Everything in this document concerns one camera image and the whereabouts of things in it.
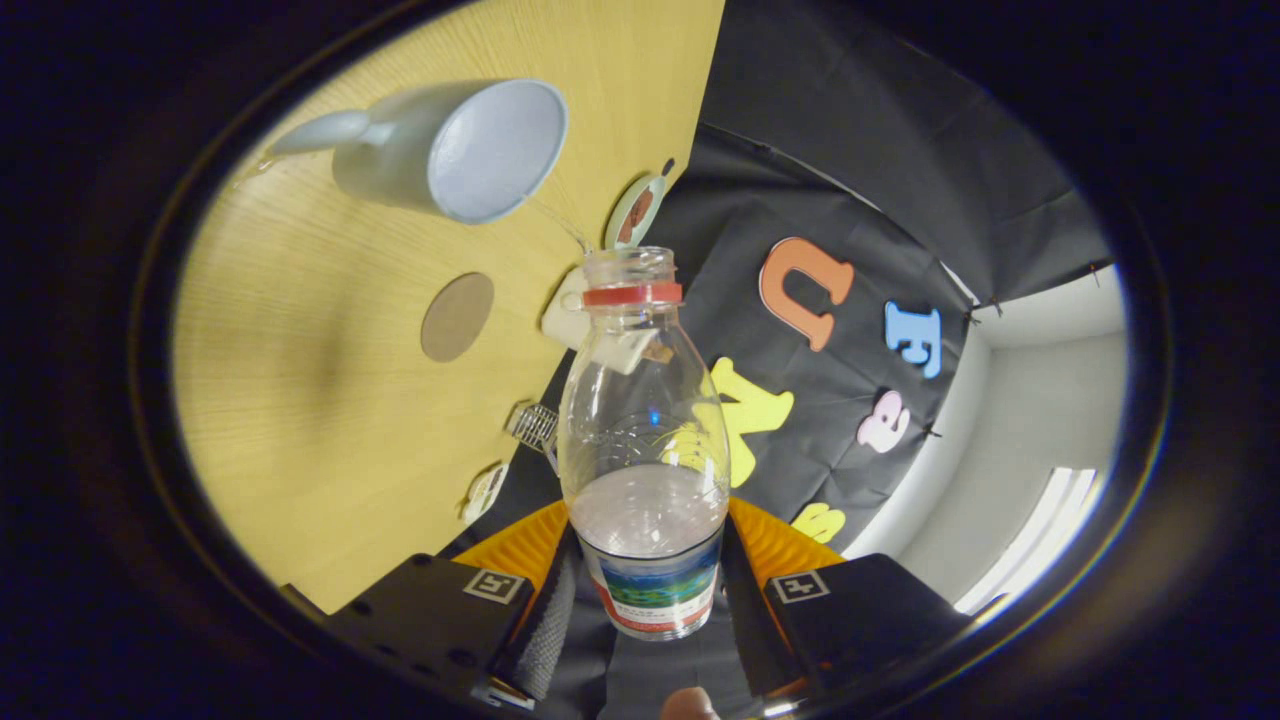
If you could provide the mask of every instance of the window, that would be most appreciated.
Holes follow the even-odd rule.
[[[956,602],[974,612],[1004,594],[1011,601],[1044,574],[1093,512],[1102,482],[1097,470],[1055,468],[1036,509],[987,574]]]

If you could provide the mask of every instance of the mug handle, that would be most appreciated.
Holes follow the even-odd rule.
[[[275,145],[271,145],[271,155],[297,155],[300,152],[314,152],[328,150],[338,145],[355,142],[369,132],[372,120],[364,110],[340,110],[320,115],[314,120],[307,120],[301,126],[284,133]]]

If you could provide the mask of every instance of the white wall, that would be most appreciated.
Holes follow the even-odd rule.
[[[951,379],[951,389],[933,421],[933,432],[942,437],[924,439],[915,461],[872,521],[845,550],[845,557],[876,552],[897,557],[920,530],[969,446],[987,392],[989,368],[991,347],[982,336],[970,332]]]
[[[1124,329],[1124,287],[1115,265],[1044,292],[983,307],[973,325],[995,348],[1098,337]]]
[[[1021,528],[1052,468],[1110,470],[1126,372],[1123,331],[991,351],[984,398],[959,466],[929,502],[919,532],[891,555],[947,600],[959,600]],[[948,393],[943,411],[950,404]],[[890,501],[896,498],[895,492]]]

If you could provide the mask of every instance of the brown circular pad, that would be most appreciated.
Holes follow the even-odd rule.
[[[456,360],[480,337],[493,309],[493,281],[460,275],[435,296],[422,318],[422,352],[438,363]]]

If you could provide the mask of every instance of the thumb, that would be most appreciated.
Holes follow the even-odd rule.
[[[719,720],[712,698],[703,688],[685,688],[671,693],[662,703],[660,720]]]

